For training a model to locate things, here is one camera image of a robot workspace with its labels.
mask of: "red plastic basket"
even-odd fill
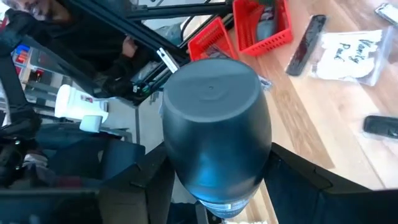
[[[208,58],[209,55],[206,51],[211,46],[216,47],[230,58],[238,59],[223,21],[219,17],[208,24],[188,43],[191,60],[196,61]]]
[[[286,0],[276,0],[278,29],[273,36],[256,42],[257,25],[265,6],[253,0],[235,0],[233,3],[235,34],[239,52],[251,56],[264,54],[293,40],[292,21]]]

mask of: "dark gray bottle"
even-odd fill
[[[185,188],[215,215],[238,215],[261,183],[272,142],[255,71],[220,58],[182,67],[165,85],[163,126]]]

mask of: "wooden table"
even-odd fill
[[[370,189],[398,187],[398,141],[369,138],[362,131],[364,118],[370,114],[398,116],[398,41],[374,87],[317,80],[308,76],[308,66],[300,77],[284,71],[311,15],[327,15],[328,32],[374,30],[389,25],[374,13],[384,2],[289,0],[294,41],[258,58],[241,55],[243,62],[274,84],[266,93],[273,141]],[[398,5],[398,0],[390,2]],[[277,223],[264,183],[231,221]]]

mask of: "smartphone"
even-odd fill
[[[376,10],[376,14],[389,21],[394,26],[398,26],[398,8],[390,3],[381,4]]]

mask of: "plastic bag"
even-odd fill
[[[322,34],[312,55],[311,75],[374,86],[391,52],[393,30]]]

